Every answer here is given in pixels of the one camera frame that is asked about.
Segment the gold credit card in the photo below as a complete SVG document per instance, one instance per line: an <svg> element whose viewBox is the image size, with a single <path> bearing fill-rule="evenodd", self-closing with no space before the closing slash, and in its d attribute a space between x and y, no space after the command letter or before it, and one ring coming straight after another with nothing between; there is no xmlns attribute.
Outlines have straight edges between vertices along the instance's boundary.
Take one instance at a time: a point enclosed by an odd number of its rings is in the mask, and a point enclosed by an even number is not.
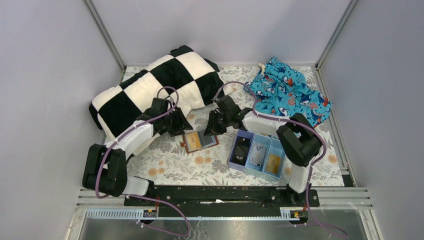
<svg viewBox="0 0 424 240"><path fill-rule="evenodd" d="M265 171L271 174L277 174L281 163L281 157L270 153L267 157Z"/></svg>
<svg viewBox="0 0 424 240"><path fill-rule="evenodd" d="M195 151L202 147L202 143L197 131L187 133L185 135L185 142L188 151Z"/></svg>

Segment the brown leather card holder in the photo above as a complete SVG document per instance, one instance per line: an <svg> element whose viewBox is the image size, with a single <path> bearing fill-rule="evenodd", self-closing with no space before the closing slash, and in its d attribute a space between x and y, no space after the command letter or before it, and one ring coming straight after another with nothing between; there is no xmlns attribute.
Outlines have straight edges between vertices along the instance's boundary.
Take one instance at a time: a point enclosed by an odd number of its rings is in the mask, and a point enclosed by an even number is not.
<svg viewBox="0 0 424 240"><path fill-rule="evenodd" d="M219 145L217 136L206 136L205 129L183 134L182 142L180 143L180 146L183 147L188 154L217 145Z"/></svg>

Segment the grey credit card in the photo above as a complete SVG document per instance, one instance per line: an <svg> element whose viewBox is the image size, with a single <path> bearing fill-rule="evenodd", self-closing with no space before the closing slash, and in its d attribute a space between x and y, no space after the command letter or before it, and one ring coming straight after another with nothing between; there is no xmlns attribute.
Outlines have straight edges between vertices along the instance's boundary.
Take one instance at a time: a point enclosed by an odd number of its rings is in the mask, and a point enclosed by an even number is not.
<svg viewBox="0 0 424 240"><path fill-rule="evenodd" d="M254 142L250 149L249 163L261 167L264 162L266 146L262 143Z"/></svg>

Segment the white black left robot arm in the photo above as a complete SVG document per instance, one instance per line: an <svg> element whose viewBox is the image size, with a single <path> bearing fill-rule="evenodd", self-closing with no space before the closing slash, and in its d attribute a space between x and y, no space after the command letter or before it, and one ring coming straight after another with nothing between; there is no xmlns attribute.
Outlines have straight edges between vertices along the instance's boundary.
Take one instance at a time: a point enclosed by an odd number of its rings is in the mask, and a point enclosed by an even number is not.
<svg viewBox="0 0 424 240"><path fill-rule="evenodd" d="M149 181L130 176L127 161L142 145L156 135L170 136L192 130L182 109L168 99L155 97L151 107L136 117L135 121L115 140L106 144L93 144L87 154L82 186L106 196L144 196Z"/></svg>

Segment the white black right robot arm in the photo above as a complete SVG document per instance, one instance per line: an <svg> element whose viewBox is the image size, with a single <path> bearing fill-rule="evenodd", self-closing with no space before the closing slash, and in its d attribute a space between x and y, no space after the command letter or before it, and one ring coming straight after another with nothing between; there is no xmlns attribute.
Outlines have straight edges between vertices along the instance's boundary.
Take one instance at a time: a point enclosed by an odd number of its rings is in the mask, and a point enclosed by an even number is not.
<svg viewBox="0 0 424 240"><path fill-rule="evenodd" d="M276 137L292 164L288 186L299 194L308 189L312 160L325 143L303 114L295 113L290 117L259 114L249 107L241 109L228 95L216 99L215 103L217 109L209 113L205 136L222 135L232 127Z"/></svg>

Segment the dark grey card in holder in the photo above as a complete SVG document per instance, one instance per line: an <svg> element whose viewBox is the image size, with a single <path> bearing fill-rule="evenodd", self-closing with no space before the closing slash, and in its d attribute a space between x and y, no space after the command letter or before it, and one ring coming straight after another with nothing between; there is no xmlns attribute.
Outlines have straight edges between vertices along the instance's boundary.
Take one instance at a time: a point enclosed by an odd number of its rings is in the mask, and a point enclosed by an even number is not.
<svg viewBox="0 0 424 240"><path fill-rule="evenodd" d="M199 135L199 139L200 139L200 143L202 147L208 147L216 142L214 136L205 135L204 129L200 130L198 132L198 135Z"/></svg>

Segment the black card in purple slot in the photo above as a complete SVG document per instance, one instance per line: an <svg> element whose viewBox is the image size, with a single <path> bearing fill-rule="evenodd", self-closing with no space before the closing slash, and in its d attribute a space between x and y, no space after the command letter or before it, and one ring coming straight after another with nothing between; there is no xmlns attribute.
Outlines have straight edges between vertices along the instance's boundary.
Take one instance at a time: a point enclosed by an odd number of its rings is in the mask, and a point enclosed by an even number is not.
<svg viewBox="0 0 424 240"><path fill-rule="evenodd" d="M236 149L231 155L230 162L240 166L245 166L247 156L248 151L246 151L245 149Z"/></svg>

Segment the purple blue card organizer box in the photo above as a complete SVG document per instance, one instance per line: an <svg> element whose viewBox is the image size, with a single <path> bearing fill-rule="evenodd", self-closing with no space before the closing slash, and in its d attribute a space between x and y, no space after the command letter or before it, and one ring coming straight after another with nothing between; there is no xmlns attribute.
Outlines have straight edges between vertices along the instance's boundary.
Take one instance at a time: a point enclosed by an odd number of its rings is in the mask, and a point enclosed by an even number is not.
<svg viewBox="0 0 424 240"><path fill-rule="evenodd" d="M285 156L279 139L239 129L228 158L228 166L277 182L283 176Z"/></svg>

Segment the floral patterned table mat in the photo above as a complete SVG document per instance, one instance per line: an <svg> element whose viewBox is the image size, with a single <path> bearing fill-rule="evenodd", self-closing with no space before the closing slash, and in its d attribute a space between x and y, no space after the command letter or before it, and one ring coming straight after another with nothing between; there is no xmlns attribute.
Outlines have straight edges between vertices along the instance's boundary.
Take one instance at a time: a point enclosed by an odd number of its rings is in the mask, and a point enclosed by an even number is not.
<svg viewBox="0 0 424 240"><path fill-rule="evenodd" d="M317 90L315 67L309 65L291 66L302 73L307 85ZM246 82L253 80L259 72L255 66L220 66L218 73L223 81ZM253 97L243 90L240 84L232 84L230 96L241 108L251 107ZM192 110L186 117L188 122L199 131L207 126L209 111L215 108L214 104L204 108ZM345 187L342 176L340 154L336 150L335 140L332 138L330 120L316 128L317 132L326 140L327 152L325 157L313 167L311 183L315 187ZM229 127L227 133L219 135L219 144L210 148L187 153L181 147L181 136L170 137L164 134L156 138L139 155L132 156L126 164L130 176L137 176L154 181L156 185L206 185L206 186L285 186L289 180L292 167L284 163L282 179L270 182L242 171L228 167L230 150L236 139L237 130Z"/></svg>

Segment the black white checkered blanket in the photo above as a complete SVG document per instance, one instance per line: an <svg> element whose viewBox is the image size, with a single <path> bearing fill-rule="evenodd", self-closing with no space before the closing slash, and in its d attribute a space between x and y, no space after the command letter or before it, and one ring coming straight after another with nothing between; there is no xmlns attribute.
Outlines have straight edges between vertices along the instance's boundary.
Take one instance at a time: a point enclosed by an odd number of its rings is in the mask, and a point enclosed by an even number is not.
<svg viewBox="0 0 424 240"><path fill-rule="evenodd" d="M182 45L115 87L99 93L89 112L109 140L130 128L139 116L155 117L150 107L154 98L178 101L176 112L183 118L219 97L231 93L224 86L218 66Z"/></svg>

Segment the blue shark print cloth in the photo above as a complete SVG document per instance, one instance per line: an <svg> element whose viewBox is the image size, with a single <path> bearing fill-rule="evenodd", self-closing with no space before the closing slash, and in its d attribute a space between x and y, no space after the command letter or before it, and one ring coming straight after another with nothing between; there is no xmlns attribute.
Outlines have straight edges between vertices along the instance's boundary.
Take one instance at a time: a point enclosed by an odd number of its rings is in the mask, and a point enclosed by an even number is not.
<svg viewBox="0 0 424 240"><path fill-rule="evenodd" d="M330 117L332 102L307 85L304 74L272 57L252 81L245 83L246 92L257 97L255 110L262 114L291 117L303 114L317 127Z"/></svg>

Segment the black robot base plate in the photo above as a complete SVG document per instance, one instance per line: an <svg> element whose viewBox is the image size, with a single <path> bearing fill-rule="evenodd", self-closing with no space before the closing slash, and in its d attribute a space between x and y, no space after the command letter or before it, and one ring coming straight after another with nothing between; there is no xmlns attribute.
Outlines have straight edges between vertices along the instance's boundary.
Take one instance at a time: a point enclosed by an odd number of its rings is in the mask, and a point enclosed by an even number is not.
<svg viewBox="0 0 424 240"><path fill-rule="evenodd" d="M124 200L126 207L171 208L176 206L182 213L188 209L255 210L259 208L293 208L300 211L307 207L320 206L316 190L296 193L284 187L275 186L176 186L156 185L149 187L147 200L129 197Z"/></svg>

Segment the aluminium frame rails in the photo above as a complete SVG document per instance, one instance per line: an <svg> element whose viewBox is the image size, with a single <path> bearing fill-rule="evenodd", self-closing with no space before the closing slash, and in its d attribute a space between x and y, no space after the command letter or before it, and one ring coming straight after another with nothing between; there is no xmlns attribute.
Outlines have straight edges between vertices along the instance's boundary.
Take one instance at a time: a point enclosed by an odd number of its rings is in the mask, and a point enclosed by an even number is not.
<svg viewBox="0 0 424 240"><path fill-rule="evenodd" d="M355 230L348 233L354 239L380 240L382 238L381 230L369 192L365 187L359 187L357 184L334 113L330 114L325 126L337 155L343 186L314 186L312 196L320 201L320 205L313 209L314 215L320 218L322 225L334 231L355 227ZM104 219L111 222L142 219L142 213L148 207L146 205L127 206L126 200L126 197L112 196L99 199L92 190L81 188L67 239L82 238L88 230L89 220ZM325 233L324 230L318 230L318 224L312 220L299 223L297 219L291 219L289 215L296 210L295 207L262 206L253 212L244 214L242 211L246 207L247 203L241 201L196 202L194 209L202 210L204 213L188 217L189 221L196 222L196 227L192 229L192 236L199 238L201 235L206 235L210 229L210 222L219 225L236 222L237 229L246 227L249 222L255 222L259 225L259 231L264 235L268 233L265 229L266 226L272 222L279 223L281 228L308 228L308 232L313 235Z"/></svg>

